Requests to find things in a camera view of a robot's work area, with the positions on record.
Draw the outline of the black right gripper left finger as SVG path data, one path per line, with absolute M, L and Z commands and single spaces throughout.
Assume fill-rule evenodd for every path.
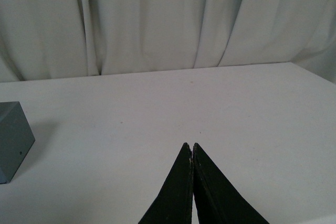
M 157 197 L 139 223 L 191 223 L 194 163 L 184 143 Z

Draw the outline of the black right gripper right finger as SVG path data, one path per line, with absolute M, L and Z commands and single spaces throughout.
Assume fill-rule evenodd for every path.
M 199 223 L 268 223 L 195 143 L 194 198 Z

